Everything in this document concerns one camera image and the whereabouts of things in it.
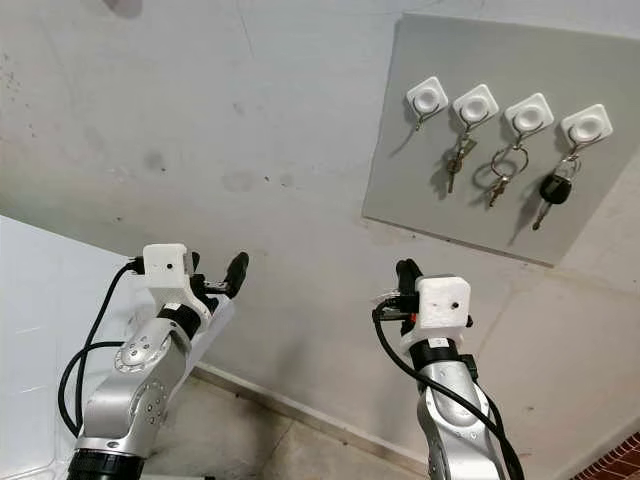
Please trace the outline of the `plain metal key bunch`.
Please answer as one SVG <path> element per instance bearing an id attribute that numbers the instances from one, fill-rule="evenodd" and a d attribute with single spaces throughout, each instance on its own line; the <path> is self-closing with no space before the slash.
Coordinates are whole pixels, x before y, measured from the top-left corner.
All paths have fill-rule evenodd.
<path id="1" fill-rule="evenodd" d="M 451 155 L 447 157 L 447 163 L 445 163 L 445 174 L 447 174 L 447 195 L 452 195 L 454 191 L 454 179 L 456 175 L 461 172 L 465 159 L 472 151 L 475 150 L 477 141 L 472 137 L 472 127 L 466 127 L 454 145 Z"/>

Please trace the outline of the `black headed car key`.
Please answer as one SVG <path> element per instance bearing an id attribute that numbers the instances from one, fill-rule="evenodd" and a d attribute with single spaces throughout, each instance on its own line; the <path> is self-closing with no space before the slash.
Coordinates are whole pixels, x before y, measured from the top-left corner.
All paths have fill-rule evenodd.
<path id="1" fill-rule="evenodd" d="M 573 178 L 580 170 L 580 151 L 575 147 L 559 161 L 552 173 L 545 175 L 538 191 L 541 196 L 541 206 L 538 210 L 538 216 L 532 224 L 532 229 L 539 230 L 548 212 L 554 206 L 564 204 L 568 200 L 573 188 Z"/>

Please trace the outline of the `grey wall board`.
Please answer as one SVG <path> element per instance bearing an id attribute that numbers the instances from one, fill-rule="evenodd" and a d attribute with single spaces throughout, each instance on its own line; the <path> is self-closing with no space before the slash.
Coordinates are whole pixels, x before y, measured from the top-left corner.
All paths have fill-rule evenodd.
<path id="1" fill-rule="evenodd" d="M 475 150 L 447 195 L 445 163 L 463 123 L 451 105 L 413 133 L 404 93 L 435 76 L 451 100 L 476 84 L 492 91 L 500 113 L 477 127 Z M 544 93 L 556 122 L 524 145 L 530 164 L 511 180 L 492 209 L 498 177 L 490 157 L 516 142 L 503 111 Z M 603 104 L 614 132 L 580 151 L 581 170 L 570 197 L 532 229 L 541 206 L 541 180 L 570 152 L 561 120 Z M 623 169 L 640 151 L 640 38 L 538 26 L 410 14 L 399 20 L 364 201 L 366 218 L 431 236 L 553 265 L 602 205 Z"/>

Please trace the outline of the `white square wall hook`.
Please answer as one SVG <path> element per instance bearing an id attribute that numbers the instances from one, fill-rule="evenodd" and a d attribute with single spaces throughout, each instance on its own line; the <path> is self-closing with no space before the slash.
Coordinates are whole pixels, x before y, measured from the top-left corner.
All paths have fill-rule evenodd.
<path id="1" fill-rule="evenodd" d="M 500 113 L 499 104 L 486 84 L 476 84 L 470 91 L 462 93 L 451 105 L 453 114 L 471 131 Z"/>
<path id="2" fill-rule="evenodd" d="M 404 100 L 410 105 L 410 109 L 415 115 L 413 133 L 421 131 L 422 125 L 451 105 L 451 100 L 449 100 L 442 82 L 435 76 L 430 76 L 407 90 L 404 93 Z"/>
<path id="3" fill-rule="evenodd" d="M 607 140 L 614 132 L 608 111 L 603 104 L 591 105 L 590 108 L 566 116 L 559 122 L 559 129 L 570 142 L 572 154 L 577 154 L 582 148 L 596 142 Z"/>
<path id="4" fill-rule="evenodd" d="M 508 106 L 503 111 L 504 118 L 512 131 L 515 132 L 517 143 L 524 142 L 532 134 L 544 131 L 556 122 L 556 115 L 550 109 L 544 93 L 532 93 L 525 100 Z"/>

